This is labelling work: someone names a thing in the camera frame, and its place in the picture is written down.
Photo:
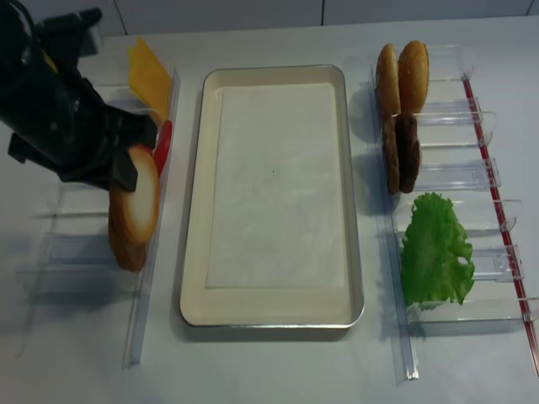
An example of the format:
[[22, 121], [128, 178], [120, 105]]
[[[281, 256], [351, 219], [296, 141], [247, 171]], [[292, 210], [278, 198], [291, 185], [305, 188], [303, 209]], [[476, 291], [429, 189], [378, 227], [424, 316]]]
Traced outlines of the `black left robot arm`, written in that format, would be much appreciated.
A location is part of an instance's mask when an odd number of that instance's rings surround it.
[[107, 104], [77, 69], [97, 8], [35, 24], [20, 1], [1, 3], [1, 121], [12, 129], [8, 155], [31, 161], [65, 183], [136, 189], [128, 150], [153, 148], [147, 115]]

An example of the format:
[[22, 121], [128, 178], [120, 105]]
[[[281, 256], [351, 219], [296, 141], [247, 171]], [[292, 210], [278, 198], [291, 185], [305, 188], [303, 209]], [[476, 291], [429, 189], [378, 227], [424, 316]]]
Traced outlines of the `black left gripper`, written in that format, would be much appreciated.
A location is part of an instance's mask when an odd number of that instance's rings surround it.
[[64, 183], [136, 190], [138, 172], [126, 148], [154, 149], [157, 125], [150, 115], [106, 104], [86, 78], [38, 85], [37, 93], [23, 91], [13, 100], [21, 104], [7, 105], [14, 160], [33, 162]]

